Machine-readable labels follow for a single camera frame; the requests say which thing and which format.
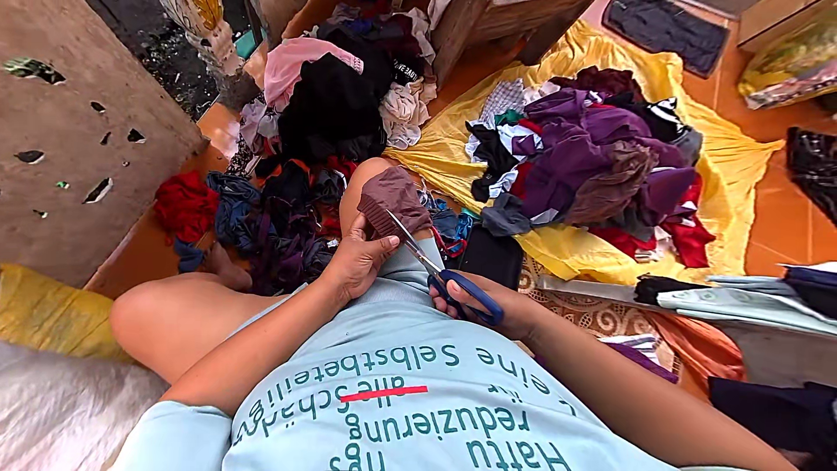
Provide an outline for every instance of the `purple fabric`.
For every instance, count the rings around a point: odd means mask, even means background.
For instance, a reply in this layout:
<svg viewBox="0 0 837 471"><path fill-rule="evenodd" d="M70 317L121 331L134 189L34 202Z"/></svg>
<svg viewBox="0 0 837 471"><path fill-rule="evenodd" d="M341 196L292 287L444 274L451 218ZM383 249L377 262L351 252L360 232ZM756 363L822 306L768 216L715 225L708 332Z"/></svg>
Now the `purple fabric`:
<svg viewBox="0 0 837 471"><path fill-rule="evenodd" d="M649 226L663 222L666 216L675 212L696 175L693 167L649 173L639 188L639 218Z"/></svg>
<svg viewBox="0 0 837 471"><path fill-rule="evenodd" d="M590 135L569 122L547 124L542 139L544 153L526 177L521 212L529 218L550 208L566 210L582 183L613 167L610 156L590 141Z"/></svg>
<svg viewBox="0 0 837 471"><path fill-rule="evenodd" d="M511 139L511 153L515 155L531 156L537 153L535 136L514 136Z"/></svg>
<svg viewBox="0 0 837 471"><path fill-rule="evenodd" d="M659 376L660 378L666 381L669 381L670 383L677 384L677 375L675 375L671 371L668 371L662 366L657 365L655 362L651 361L647 356L642 355L642 352L635 349L634 347L622 344L609 344L606 342L605 344L611 349L618 351L628 360L631 360L637 365L642 366L651 373L654 373L655 375Z"/></svg>
<svg viewBox="0 0 837 471"><path fill-rule="evenodd" d="M616 141L634 141L652 148L660 157L660 166L688 167L675 146L651 137L642 118L622 108L587 108L587 96L586 91L562 88L526 106L529 119L543 127L544 150L526 177L526 199L521 209L525 216L531 218L550 208L559 214L566 211L581 184L613 167L600 146ZM653 219L667 215L661 209L674 210L682 192L672 201L674 193L667 185L647 188L647 215Z"/></svg>

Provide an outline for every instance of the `plastic bag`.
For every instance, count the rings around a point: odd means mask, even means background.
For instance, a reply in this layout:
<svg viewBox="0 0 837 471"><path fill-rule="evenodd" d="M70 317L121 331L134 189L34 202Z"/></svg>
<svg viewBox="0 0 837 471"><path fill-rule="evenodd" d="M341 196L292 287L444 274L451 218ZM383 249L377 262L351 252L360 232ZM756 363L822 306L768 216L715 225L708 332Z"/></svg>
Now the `plastic bag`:
<svg viewBox="0 0 837 471"><path fill-rule="evenodd" d="M747 107L791 105L837 91L837 8L756 54L738 92Z"/></svg>

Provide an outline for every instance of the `person's right hand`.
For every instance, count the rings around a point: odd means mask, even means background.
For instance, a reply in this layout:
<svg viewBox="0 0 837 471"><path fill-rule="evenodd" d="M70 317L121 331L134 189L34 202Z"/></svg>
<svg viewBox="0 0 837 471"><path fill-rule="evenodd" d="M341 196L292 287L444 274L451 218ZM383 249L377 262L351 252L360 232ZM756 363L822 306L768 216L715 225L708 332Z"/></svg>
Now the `person's right hand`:
<svg viewBox="0 0 837 471"><path fill-rule="evenodd" d="M529 298L525 294L492 282L488 278L474 275L472 273L459 272L462 276L468 278L486 294L491 296L500 307L503 308L503 320L500 325L492 326L485 323L482 319L477 317L467 306L473 306L483 312L488 312L479 301L469 295L464 289L460 287L455 281L450 280L446 285L448 294L455 300L459 301L465 307L465 315L469 321L478 323L489 329L494 329L500 334L506 336L509 340L525 340L531 335L531 332L537 327L538 319L546 314L550 314L543 306L538 304L535 300ZM436 288L430 287L430 296L433 298L433 304L439 311L448 314L452 318L457 318L456 309L448 305L436 291Z"/></svg>

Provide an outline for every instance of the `person's left hand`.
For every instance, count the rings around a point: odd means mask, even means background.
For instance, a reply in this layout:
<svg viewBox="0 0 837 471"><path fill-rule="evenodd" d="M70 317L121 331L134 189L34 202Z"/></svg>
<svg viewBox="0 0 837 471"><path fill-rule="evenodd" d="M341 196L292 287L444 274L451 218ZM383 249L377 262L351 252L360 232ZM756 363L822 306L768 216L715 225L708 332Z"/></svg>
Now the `person's left hand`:
<svg viewBox="0 0 837 471"><path fill-rule="evenodd" d="M367 219L357 215L352 228L343 236L320 280L333 285L344 303L364 294L375 281L381 265L398 249L395 235L367 241Z"/></svg>

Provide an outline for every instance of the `concrete wall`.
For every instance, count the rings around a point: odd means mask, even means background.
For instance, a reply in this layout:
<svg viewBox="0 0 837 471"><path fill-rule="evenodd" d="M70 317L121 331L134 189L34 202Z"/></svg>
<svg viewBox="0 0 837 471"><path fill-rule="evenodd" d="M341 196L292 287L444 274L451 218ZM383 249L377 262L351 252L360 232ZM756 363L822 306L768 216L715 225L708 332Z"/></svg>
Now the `concrete wall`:
<svg viewBox="0 0 837 471"><path fill-rule="evenodd" d="M66 77L0 71L0 261L81 287L203 139L85 0L0 0L0 11L0 62L32 57ZM128 142L131 129L146 141ZM14 157L29 150L44 159ZM106 178L103 200L82 204Z"/></svg>

